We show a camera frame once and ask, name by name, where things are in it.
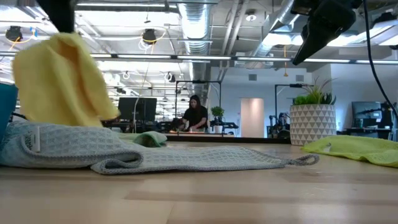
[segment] green plant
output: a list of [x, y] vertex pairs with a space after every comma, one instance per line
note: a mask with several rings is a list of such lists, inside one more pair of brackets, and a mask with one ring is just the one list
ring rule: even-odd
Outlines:
[[322, 85], [317, 85], [318, 78], [315, 79], [313, 86], [303, 85], [303, 89], [307, 91], [307, 96], [298, 96], [294, 99], [294, 105], [306, 105], [306, 104], [327, 104], [334, 105], [336, 103], [336, 96], [333, 98], [331, 93], [323, 92], [323, 88], [333, 81], [330, 78], [325, 80]]
[[215, 106], [211, 108], [211, 113], [214, 117], [222, 117], [224, 116], [224, 109], [219, 106]]

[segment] green cloth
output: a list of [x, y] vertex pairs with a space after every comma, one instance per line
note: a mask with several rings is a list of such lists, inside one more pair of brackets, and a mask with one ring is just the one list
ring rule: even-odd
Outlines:
[[119, 138], [127, 143], [136, 143], [145, 147], [162, 147], [167, 137], [156, 131], [148, 131], [142, 134], [119, 133]]
[[368, 161], [375, 165], [398, 168], [398, 142], [357, 136], [330, 136], [307, 144], [306, 152]]

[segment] black shirt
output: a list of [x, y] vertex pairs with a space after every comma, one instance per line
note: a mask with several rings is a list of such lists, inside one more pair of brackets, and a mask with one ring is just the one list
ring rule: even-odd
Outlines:
[[207, 128], [207, 109], [204, 106], [201, 106], [200, 111], [197, 112], [195, 109], [189, 108], [185, 111], [183, 119], [186, 119], [189, 121], [189, 128], [198, 124], [202, 118], [206, 118], [206, 123], [200, 127], [200, 128]]

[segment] woman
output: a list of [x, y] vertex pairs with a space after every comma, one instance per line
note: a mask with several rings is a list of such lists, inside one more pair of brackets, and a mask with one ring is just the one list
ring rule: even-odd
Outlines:
[[207, 129], [207, 109], [200, 104], [199, 96], [193, 95], [189, 99], [189, 109], [185, 111], [184, 117], [182, 118], [183, 125], [180, 129], [183, 129], [185, 123], [189, 122], [189, 129]]

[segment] white geometric planter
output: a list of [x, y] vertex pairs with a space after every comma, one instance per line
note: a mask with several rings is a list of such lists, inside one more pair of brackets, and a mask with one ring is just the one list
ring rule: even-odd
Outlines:
[[292, 145], [336, 135], [336, 112], [333, 105], [293, 105], [290, 107], [290, 140]]

